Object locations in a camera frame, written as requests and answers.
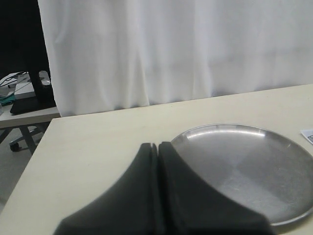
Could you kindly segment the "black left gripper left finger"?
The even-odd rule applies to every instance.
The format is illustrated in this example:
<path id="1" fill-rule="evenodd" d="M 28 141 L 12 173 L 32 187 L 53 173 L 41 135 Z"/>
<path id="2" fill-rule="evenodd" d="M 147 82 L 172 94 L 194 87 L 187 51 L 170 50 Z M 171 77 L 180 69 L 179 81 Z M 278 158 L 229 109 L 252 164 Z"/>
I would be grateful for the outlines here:
<path id="1" fill-rule="evenodd" d="M 157 147 L 144 143 L 104 194 L 61 221 L 56 235 L 159 235 Z"/>

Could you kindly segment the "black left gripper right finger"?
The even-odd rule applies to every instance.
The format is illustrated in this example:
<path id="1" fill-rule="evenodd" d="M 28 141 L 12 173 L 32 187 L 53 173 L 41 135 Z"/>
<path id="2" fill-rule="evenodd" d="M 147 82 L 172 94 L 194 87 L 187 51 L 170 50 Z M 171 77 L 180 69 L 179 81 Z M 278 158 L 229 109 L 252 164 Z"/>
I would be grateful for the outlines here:
<path id="1" fill-rule="evenodd" d="M 170 142 L 158 147 L 158 173 L 169 235 L 273 235 L 260 213 L 227 198 L 197 175 Z"/>

